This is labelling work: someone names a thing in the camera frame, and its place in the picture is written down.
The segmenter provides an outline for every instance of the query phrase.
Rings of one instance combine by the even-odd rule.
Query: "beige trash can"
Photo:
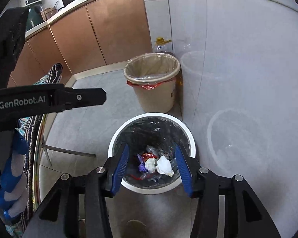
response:
[[[124,75],[146,113],[166,113],[174,105],[175,76],[179,71],[180,62],[174,56],[151,53],[132,58]]]

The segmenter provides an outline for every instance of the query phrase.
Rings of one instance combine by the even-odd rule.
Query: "countertop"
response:
[[[64,14],[67,14],[69,11],[72,11],[74,8],[80,8],[88,3],[91,3],[93,0],[75,0],[71,2],[69,5],[67,5],[65,8],[57,12],[55,15],[53,15],[51,18],[49,18],[47,21],[42,22],[41,24],[35,26],[34,28],[28,30],[25,33],[25,38],[32,36],[37,31],[47,28],[49,25],[52,25],[54,22],[58,21],[61,17],[64,16]]]

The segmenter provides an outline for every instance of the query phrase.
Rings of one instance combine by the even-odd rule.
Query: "floor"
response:
[[[107,101],[102,106],[76,108],[59,113],[46,140],[47,145],[96,154],[96,158],[48,151],[52,166],[43,153],[40,164],[40,195],[45,197],[62,173],[80,176],[102,166],[115,131],[127,120],[144,113],[133,89],[126,85],[122,70],[86,77],[73,88],[103,88]],[[169,114],[182,119],[176,104]],[[159,195],[140,195],[123,186],[107,199],[113,236],[120,237],[127,221],[138,219],[147,225],[149,237],[189,237],[197,200],[186,196],[183,187]],[[83,197],[80,217],[84,217]]]

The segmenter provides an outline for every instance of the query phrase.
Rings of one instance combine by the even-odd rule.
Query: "cabinet door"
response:
[[[87,9],[107,64],[152,52],[144,0],[97,0]]]
[[[8,87],[16,87],[16,84],[11,76],[9,77]]]
[[[51,30],[73,74],[106,64],[86,6],[54,23]]]
[[[26,42],[19,56],[15,70],[11,72],[17,86],[32,85],[45,75],[41,65],[36,60],[31,48]]]
[[[61,63],[63,65],[61,83],[66,84],[72,73],[58,49],[50,29],[47,28],[39,32],[28,42],[35,58],[39,61],[46,74],[54,64]]]

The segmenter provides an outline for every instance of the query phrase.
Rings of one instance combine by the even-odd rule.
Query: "blue gripper pad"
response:
[[[178,163],[178,168],[182,179],[184,191],[188,194],[189,197],[191,197],[193,194],[192,175],[184,159],[183,153],[178,145],[175,147],[175,159]]]
[[[129,146],[126,144],[115,169],[114,175],[112,177],[112,186],[110,192],[115,196],[119,191],[121,180],[126,171],[127,163],[129,159]]]

